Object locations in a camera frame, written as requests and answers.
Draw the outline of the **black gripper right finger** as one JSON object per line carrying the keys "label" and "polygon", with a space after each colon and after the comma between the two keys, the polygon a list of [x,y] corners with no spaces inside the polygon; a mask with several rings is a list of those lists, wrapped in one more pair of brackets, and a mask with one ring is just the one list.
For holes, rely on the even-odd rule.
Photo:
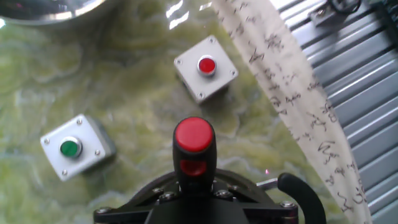
{"label": "black gripper right finger", "polygon": [[297,224],[298,206],[275,203],[255,184],[213,183],[213,218],[216,223]]}

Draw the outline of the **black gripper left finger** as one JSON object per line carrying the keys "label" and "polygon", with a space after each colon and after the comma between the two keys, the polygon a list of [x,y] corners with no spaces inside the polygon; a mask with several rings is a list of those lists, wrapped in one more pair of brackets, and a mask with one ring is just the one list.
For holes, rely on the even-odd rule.
{"label": "black gripper left finger", "polygon": [[144,223],[150,212],[162,202],[175,200],[178,183],[147,184],[128,203],[119,208],[101,207],[94,211],[95,223]]}

